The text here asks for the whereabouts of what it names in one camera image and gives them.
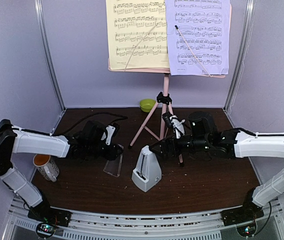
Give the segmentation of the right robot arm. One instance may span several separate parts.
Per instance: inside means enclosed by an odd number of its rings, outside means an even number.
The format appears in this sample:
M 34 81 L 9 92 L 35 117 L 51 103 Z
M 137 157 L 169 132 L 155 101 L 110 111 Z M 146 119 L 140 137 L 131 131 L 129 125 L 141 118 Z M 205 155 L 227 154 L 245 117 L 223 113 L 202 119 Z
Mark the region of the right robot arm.
M 241 127 L 218 131 L 211 114 L 196 111 L 188 116 L 190 134 L 185 134 L 179 119 L 170 113 L 163 120 L 174 129 L 175 136 L 152 144 L 149 150 L 165 159 L 184 152 L 207 152 L 216 157 L 236 159 L 245 157 L 284 158 L 284 132 L 258 133 Z M 250 220 L 270 200 L 284 193 L 284 168 L 266 183 L 251 189 L 238 210 L 241 220 Z

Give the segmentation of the yellow sheet music page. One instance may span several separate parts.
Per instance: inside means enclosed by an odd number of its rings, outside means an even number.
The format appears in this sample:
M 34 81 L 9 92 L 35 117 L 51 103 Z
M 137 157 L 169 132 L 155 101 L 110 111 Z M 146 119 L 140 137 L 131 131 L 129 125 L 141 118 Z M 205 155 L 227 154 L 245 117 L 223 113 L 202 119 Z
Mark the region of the yellow sheet music page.
M 113 71 L 169 68 L 163 0 L 107 0 L 109 67 Z

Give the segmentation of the clear metronome front cover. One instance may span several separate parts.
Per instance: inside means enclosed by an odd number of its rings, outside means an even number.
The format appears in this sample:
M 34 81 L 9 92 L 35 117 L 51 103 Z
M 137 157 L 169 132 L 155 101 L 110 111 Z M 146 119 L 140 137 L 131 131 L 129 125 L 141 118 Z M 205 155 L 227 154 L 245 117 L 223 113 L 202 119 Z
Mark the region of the clear metronome front cover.
M 108 160 L 103 168 L 103 171 L 115 178 L 118 178 L 121 174 L 123 162 L 123 154 L 120 154 L 115 160 Z

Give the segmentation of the right aluminium frame post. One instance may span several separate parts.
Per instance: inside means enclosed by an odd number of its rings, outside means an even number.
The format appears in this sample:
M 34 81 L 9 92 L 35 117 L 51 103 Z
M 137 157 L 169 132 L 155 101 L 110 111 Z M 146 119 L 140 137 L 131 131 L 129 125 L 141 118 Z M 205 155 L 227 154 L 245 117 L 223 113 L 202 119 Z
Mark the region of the right aluminium frame post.
M 254 24 L 255 5 L 256 5 L 255 0 L 246 1 L 245 16 L 244 16 L 238 55 L 235 63 L 235 69 L 232 76 L 232 81 L 229 88 L 228 96 L 224 106 L 224 111 L 227 115 L 230 115 L 232 112 L 232 107 L 234 106 L 236 96 L 240 87 L 242 75 L 244 72 L 245 68 L 244 60 L 249 49 L 253 24 Z

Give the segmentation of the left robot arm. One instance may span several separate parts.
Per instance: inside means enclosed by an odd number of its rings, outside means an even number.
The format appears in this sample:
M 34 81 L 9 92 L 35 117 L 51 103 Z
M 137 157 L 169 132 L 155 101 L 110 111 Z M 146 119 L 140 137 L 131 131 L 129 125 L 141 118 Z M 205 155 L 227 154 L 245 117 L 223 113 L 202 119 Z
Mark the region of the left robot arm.
M 122 157 L 123 147 L 112 142 L 118 127 L 104 126 L 89 120 L 82 130 L 68 135 L 45 133 L 21 128 L 8 119 L 0 121 L 0 180 L 20 196 L 30 211 L 43 222 L 54 218 L 54 211 L 45 195 L 25 179 L 12 162 L 12 154 L 29 153 L 67 159 L 87 157 L 115 161 Z

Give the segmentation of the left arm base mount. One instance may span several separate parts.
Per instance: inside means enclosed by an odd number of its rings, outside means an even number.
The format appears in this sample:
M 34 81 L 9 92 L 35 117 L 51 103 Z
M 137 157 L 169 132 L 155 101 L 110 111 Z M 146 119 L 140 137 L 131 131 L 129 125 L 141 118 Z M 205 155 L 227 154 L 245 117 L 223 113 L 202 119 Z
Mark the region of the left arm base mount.
M 28 218 L 38 221 L 35 227 L 35 233 L 40 239 L 47 240 L 51 238 L 60 227 L 68 227 L 72 213 L 68 210 L 62 210 L 51 207 L 47 200 L 43 200 L 36 206 L 28 208 Z

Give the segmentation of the white metronome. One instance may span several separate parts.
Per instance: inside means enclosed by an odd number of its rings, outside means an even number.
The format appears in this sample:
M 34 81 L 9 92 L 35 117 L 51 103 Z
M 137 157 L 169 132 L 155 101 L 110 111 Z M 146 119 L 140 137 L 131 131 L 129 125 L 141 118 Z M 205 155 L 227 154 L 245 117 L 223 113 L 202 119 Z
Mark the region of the white metronome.
M 136 167 L 132 171 L 131 180 L 143 192 L 148 192 L 162 179 L 162 170 L 157 156 L 146 145 L 140 151 Z

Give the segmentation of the pink music stand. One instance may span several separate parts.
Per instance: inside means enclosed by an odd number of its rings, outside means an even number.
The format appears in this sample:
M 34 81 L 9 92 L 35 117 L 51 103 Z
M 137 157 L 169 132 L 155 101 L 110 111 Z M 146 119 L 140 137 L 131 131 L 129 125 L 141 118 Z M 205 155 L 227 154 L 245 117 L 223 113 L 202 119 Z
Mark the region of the pink music stand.
M 156 98 L 157 104 L 162 106 L 162 112 L 171 112 L 172 111 L 172 101 L 169 96 L 169 77 L 172 76 L 170 72 L 170 66 L 168 68 L 134 68 L 134 69 L 127 69 L 127 70 L 111 70 L 114 72 L 146 72 L 146 73 L 162 73 L 164 75 L 163 81 L 163 91 L 158 94 Z M 222 76 L 213 76 L 209 78 L 223 78 L 225 75 Z

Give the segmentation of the white orange-lined mug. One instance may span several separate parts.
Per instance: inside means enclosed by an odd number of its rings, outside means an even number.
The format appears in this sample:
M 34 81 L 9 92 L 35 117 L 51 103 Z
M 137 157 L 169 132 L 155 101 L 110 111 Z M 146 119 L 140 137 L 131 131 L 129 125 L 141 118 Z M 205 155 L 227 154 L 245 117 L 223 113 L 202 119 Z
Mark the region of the white orange-lined mug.
M 60 174 L 60 170 L 55 163 L 55 158 L 51 155 L 36 154 L 33 164 L 39 173 L 47 180 L 55 183 Z

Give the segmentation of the left aluminium frame post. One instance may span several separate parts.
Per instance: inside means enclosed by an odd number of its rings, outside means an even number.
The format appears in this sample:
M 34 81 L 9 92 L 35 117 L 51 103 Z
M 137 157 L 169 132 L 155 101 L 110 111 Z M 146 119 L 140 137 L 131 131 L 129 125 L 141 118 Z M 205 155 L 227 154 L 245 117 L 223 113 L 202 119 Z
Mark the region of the left aluminium frame post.
M 43 50 L 45 54 L 45 62 L 47 65 L 49 78 L 51 80 L 53 90 L 54 90 L 55 96 L 59 104 L 59 108 L 62 112 L 64 112 L 66 110 L 66 106 L 63 101 L 62 93 L 61 93 L 61 90 L 58 84 L 57 75 L 56 75 L 56 71 L 55 71 L 54 64 L 53 64 L 52 54 L 50 51 L 47 29 L 46 29 L 46 24 L 45 24 L 45 17 L 44 17 L 44 12 L 43 12 L 43 1 L 35 0 L 34 7 L 35 7 L 35 14 L 36 14 L 36 18 L 37 18 L 37 22 L 39 26 L 40 35 L 41 35 Z

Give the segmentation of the aluminium frame post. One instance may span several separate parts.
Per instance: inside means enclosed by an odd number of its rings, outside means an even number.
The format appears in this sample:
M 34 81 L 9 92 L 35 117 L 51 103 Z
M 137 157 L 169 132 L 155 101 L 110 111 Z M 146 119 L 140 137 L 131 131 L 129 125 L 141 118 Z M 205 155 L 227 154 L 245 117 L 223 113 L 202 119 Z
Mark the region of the aluminium frame post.
M 240 87 L 242 75 L 244 72 L 245 68 L 244 60 L 249 49 L 253 24 L 254 24 L 255 5 L 256 5 L 255 0 L 246 1 L 245 16 L 244 16 L 238 55 L 235 63 L 235 69 L 232 76 L 232 81 L 229 88 L 228 96 L 224 106 L 224 111 L 227 115 L 230 115 L 232 112 L 232 107 L 234 106 L 236 96 Z
M 57 75 L 56 75 L 56 71 L 55 71 L 54 64 L 53 64 L 52 54 L 50 51 L 47 29 L 46 29 L 46 24 L 45 24 L 45 17 L 44 17 L 44 12 L 43 12 L 43 1 L 35 0 L 34 7 L 35 7 L 35 14 L 36 14 L 36 18 L 37 18 L 37 22 L 39 26 L 40 35 L 41 35 L 43 50 L 45 54 L 45 62 L 47 65 L 49 78 L 51 80 L 53 90 L 54 90 L 55 96 L 59 104 L 59 108 L 62 112 L 64 112 L 66 110 L 66 106 L 63 101 L 62 93 L 61 93 L 61 90 L 58 84 Z

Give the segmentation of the green plastic bowl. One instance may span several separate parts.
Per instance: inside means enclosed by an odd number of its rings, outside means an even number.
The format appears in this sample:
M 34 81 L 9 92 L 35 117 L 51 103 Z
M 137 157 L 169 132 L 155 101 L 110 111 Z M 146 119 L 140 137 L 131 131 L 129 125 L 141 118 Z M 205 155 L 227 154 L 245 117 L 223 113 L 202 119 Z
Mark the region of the green plastic bowl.
M 139 102 L 139 107 L 140 107 L 141 111 L 143 111 L 145 113 L 149 113 L 156 103 L 157 103 L 157 101 L 154 100 L 154 99 L 145 98 L 145 99 L 142 99 Z

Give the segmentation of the front aluminium rail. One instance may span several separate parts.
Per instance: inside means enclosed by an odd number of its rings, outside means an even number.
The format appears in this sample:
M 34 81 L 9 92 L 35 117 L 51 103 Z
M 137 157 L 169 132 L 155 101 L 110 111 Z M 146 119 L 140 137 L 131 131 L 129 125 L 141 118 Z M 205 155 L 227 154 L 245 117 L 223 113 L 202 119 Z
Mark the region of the front aluminium rail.
M 226 226 L 219 212 L 115 215 L 74 211 L 68 226 L 52 226 L 9 210 L 3 240 L 284 240 L 278 213 Z

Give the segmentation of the purple sheet music page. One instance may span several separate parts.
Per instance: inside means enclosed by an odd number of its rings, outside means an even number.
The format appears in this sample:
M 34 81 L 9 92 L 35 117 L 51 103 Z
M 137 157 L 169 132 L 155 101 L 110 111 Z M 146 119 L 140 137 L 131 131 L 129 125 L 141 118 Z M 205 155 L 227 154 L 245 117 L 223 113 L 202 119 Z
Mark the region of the purple sheet music page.
M 171 75 L 228 75 L 230 1 L 167 0 L 165 8 Z

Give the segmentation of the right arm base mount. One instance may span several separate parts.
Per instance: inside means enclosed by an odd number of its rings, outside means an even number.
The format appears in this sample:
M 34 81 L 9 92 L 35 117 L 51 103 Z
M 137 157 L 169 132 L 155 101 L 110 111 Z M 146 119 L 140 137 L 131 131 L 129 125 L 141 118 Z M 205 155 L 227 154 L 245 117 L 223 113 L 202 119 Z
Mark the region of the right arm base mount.
M 247 199 L 242 206 L 223 210 L 220 214 L 224 226 L 235 225 L 237 233 L 244 238 L 258 233 L 256 219 L 264 216 L 263 208 Z

